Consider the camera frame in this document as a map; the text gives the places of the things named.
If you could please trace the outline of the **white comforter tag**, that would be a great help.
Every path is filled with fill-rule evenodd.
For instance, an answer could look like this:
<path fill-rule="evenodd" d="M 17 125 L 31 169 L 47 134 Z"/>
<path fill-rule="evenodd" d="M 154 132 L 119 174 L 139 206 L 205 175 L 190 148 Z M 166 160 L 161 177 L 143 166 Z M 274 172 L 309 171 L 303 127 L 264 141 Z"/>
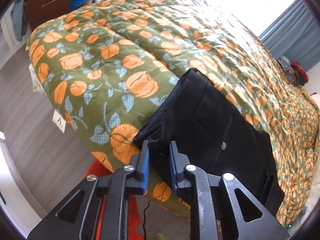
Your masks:
<path fill-rule="evenodd" d="M 59 128 L 59 130 L 64 133 L 66 128 L 66 120 L 62 117 L 62 115 L 55 110 L 53 114 L 53 123 Z"/>

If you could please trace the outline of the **green orange floral comforter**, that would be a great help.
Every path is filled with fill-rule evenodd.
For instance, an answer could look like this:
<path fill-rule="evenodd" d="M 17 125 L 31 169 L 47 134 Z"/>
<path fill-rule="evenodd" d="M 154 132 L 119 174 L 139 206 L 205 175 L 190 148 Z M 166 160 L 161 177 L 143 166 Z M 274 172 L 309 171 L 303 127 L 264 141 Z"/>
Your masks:
<path fill-rule="evenodd" d="M 52 106 L 109 171 L 179 78 L 196 68 L 271 137 L 284 226 L 310 195 L 319 107 L 234 16 L 204 0 L 106 0 L 39 25 L 26 45 Z"/>

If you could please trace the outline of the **grey cloth on dresser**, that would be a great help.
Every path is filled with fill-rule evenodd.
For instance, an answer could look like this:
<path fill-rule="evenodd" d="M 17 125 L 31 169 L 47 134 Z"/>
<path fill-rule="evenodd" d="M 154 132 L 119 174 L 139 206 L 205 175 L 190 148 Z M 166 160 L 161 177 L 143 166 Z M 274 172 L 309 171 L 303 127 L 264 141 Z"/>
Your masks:
<path fill-rule="evenodd" d="M 15 38 L 19 42 L 27 32 L 27 17 L 24 11 L 24 2 L 25 0 L 15 0 L 10 12 Z"/>

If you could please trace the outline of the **blue curtain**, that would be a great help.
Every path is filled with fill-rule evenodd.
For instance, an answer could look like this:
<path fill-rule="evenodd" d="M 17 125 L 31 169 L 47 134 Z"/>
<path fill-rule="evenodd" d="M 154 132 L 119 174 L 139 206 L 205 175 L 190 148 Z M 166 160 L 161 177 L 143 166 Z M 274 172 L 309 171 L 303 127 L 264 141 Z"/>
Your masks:
<path fill-rule="evenodd" d="M 295 0 L 259 38 L 276 60 L 284 55 L 306 72 L 319 63 L 319 22 L 303 0 Z"/>

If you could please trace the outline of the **brown wooden dresser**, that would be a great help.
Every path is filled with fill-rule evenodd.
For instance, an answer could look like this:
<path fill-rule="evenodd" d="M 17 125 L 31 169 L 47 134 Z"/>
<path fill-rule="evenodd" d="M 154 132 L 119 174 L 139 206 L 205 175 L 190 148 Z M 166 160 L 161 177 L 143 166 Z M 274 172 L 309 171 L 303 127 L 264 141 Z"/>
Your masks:
<path fill-rule="evenodd" d="M 67 14 L 71 0 L 25 0 L 24 9 L 31 31 L 48 20 Z"/>

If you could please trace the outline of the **pile of clothes by curtain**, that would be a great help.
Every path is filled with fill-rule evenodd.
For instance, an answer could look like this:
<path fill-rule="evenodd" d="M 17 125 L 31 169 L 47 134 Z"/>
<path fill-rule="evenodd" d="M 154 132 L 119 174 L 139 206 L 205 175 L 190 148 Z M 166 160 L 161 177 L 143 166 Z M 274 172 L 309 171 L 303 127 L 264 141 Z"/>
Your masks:
<path fill-rule="evenodd" d="M 277 59 L 289 83 L 294 86 L 304 86 L 309 77 L 298 62 L 290 61 L 286 56 L 281 55 Z"/>

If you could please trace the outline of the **red fleece garment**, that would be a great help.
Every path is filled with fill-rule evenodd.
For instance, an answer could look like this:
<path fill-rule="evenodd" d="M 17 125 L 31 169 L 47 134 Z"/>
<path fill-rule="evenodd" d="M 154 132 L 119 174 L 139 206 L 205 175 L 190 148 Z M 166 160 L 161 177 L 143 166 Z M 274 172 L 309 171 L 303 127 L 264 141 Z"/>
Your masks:
<path fill-rule="evenodd" d="M 136 231 L 140 224 L 140 216 L 136 199 L 129 193 L 143 193 L 145 189 L 139 186 L 134 178 L 135 168 L 126 166 L 116 170 L 116 174 L 96 160 L 90 166 L 88 175 L 96 178 L 90 200 L 93 196 L 102 194 L 102 204 L 98 217 L 95 239 L 143 239 Z"/>

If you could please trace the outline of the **black pants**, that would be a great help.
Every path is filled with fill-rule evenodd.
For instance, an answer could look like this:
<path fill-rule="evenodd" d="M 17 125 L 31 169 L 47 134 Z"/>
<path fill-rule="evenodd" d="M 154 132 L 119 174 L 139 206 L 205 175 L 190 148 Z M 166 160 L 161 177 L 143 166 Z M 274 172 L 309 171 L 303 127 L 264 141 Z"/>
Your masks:
<path fill-rule="evenodd" d="M 233 174 L 275 215 L 284 199 L 268 133 L 255 129 L 197 70 L 191 68 L 134 137 L 152 144 L 151 164 L 172 184 L 169 143 L 209 174 Z"/>

